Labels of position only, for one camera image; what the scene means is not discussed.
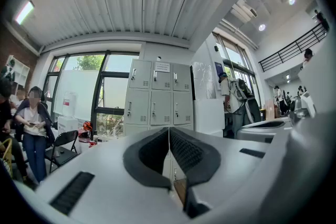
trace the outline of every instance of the fluorescent light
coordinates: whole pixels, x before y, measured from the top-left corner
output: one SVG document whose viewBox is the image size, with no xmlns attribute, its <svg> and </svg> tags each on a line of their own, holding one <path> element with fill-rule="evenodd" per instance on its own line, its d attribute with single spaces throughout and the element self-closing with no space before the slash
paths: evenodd
<svg viewBox="0 0 336 224">
<path fill-rule="evenodd" d="M 289 5 L 293 5 L 295 3 L 295 0 L 288 0 Z"/>
<path fill-rule="evenodd" d="M 266 28 L 266 25 L 260 25 L 260 26 L 259 26 L 259 31 L 264 31 L 265 28 Z"/>
<path fill-rule="evenodd" d="M 21 24 L 23 20 L 26 18 L 26 16 L 34 9 L 34 6 L 30 1 L 27 2 L 27 4 L 23 7 L 23 9 L 20 11 L 20 13 L 16 17 L 16 21 L 18 24 Z"/>
</svg>

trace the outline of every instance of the gray metal locker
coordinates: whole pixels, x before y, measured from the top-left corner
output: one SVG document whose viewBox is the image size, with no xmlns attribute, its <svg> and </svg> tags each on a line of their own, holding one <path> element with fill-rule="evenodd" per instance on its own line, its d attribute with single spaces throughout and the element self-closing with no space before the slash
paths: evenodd
<svg viewBox="0 0 336 224">
<path fill-rule="evenodd" d="M 190 67 L 174 63 L 173 64 L 173 90 L 189 92 L 190 89 L 191 89 Z"/>
<path fill-rule="evenodd" d="M 126 124 L 125 125 L 125 135 L 133 135 L 133 134 L 138 134 L 144 131 L 147 131 L 147 127 L 143 126 L 136 126 L 133 124 Z"/>
<path fill-rule="evenodd" d="M 128 89 L 124 123 L 147 125 L 149 92 Z"/>
<path fill-rule="evenodd" d="M 130 70 L 130 88 L 149 89 L 152 62 L 133 60 Z"/>
<path fill-rule="evenodd" d="M 174 92 L 173 101 L 174 124 L 191 124 L 193 117 L 191 94 Z"/>
<path fill-rule="evenodd" d="M 172 94 L 167 91 L 152 91 L 150 124 L 171 124 L 171 100 Z"/>
<path fill-rule="evenodd" d="M 170 65 L 170 72 L 161 72 L 155 68 L 155 62 L 153 63 L 152 72 L 152 89 L 155 90 L 170 90 L 172 86 L 172 65 Z"/>
</svg>

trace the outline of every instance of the balcony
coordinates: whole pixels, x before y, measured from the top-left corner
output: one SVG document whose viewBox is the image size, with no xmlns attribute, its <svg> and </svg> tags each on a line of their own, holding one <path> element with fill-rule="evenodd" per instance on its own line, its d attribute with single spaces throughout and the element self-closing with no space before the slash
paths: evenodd
<svg viewBox="0 0 336 224">
<path fill-rule="evenodd" d="M 321 23 L 316 25 L 314 28 L 303 34 L 298 39 L 294 40 L 291 44 L 282 48 L 278 52 L 272 54 L 271 56 L 261 60 L 259 63 L 263 72 L 266 72 L 273 67 L 276 67 L 289 59 L 301 54 L 304 50 L 310 48 L 311 46 L 317 44 L 327 35 L 327 31 L 322 26 Z"/>
</svg>

